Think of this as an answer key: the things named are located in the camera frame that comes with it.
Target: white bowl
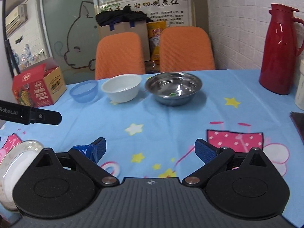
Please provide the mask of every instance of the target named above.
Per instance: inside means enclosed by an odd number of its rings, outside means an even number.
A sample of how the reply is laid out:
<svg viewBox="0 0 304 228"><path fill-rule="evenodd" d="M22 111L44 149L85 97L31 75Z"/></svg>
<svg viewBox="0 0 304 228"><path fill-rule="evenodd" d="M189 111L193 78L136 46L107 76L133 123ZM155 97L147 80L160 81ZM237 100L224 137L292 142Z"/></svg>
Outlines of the white bowl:
<svg viewBox="0 0 304 228"><path fill-rule="evenodd" d="M141 83L141 77L137 74L122 74L107 80L101 86L109 99L116 103L124 103L134 99Z"/></svg>

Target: logo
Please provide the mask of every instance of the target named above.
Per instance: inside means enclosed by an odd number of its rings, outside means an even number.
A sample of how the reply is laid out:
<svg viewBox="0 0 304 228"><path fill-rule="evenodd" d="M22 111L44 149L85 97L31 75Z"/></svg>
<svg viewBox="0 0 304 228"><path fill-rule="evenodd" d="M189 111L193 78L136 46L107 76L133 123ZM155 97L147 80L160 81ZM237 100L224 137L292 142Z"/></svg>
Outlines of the logo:
<svg viewBox="0 0 304 228"><path fill-rule="evenodd" d="M155 183L157 183L157 182L154 181L154 180L150 180L150 181L147 182L147 184L150 184L150 185L153 185L153 184L155 184Z"/></svg>
<svg viewBox="0 0 304 228"><path fill-rule="evenodd" d="M25 74L22 78L22 81L27 81L31 77L31 73Z"/></svg>
<svg viewBox="0 0 304 228"><path fill-rule="evenodd" d="M12 114L12 115L18 115L18 111L14 110L7 110L6 108L0 107L0 112L7 113L7 114Z"/></svg>
<svg viewBox="0 0 304 228"><path fill-rule="evenodd" d="M61 76L56 76L54 79L52 79L51 83L49 84L49 87L52 90L53 94L58 92L61 86L62 86Z"/></svg>
<svg viewBox="0 0 304 228"><path fill-rule="evenodd" d="M42 87L42 86L43 86L42 81L37 81L37 82L34 83L35 89L39 89L39 88Z"/></svg>

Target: red vacuum flask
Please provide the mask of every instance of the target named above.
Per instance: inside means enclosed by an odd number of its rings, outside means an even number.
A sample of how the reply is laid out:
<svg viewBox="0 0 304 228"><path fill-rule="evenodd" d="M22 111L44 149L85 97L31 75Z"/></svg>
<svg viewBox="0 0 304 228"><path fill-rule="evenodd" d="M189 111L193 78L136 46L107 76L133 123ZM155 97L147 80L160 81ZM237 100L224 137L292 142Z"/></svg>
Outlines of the red vacuum flask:
<svg viewBox="0 0 304 228"><path fill-rule="evenodd" d="M293 82L296 57L304 49L304 40L298 48L294 22L304 25L304 21L293 17L298 9L282 4L271 4L271 8L259 82L271 92L287 95Z"/></svg>

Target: air conditioner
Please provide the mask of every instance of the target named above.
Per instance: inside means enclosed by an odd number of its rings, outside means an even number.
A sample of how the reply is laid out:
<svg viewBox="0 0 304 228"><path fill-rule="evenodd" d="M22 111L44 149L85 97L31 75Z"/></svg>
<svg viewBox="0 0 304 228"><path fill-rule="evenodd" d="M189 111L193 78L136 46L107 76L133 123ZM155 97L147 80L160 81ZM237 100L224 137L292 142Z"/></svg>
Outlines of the air conditioner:
<svg viewBox="0 0 304 228"><path fill-rule="evenodd" d="M5 29L7 37L19 26L27 21L26 4L19 5L5 18Z"/></svg>

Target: white container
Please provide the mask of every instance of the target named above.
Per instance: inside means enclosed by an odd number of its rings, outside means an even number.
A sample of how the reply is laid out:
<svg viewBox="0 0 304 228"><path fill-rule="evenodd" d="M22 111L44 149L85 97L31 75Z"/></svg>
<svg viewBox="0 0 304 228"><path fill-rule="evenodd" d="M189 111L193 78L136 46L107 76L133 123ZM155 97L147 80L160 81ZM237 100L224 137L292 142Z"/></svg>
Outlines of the white container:
<svg viewBox="0 0 304 228"><path fill-rule="evenodd" d="M109 99L116 103L124 103L134 99L141 83L141 77L137 74L123 74L107 80L101 86Z"/></svg>
<svg viewBox="0 0 304 228"><path fill-rule="evenodd" d="M300 64L300 80L294 102L297 107L304 110L304 60L301 60Z"/></svg>
<svg viewBox="0 0 304 228"><path fill-rule="evenodd" d="M43 145L34 140L26 140L13 147L0 164L0 202L7 209L17 211L13 200L13 189L30 166Z"/></svg>

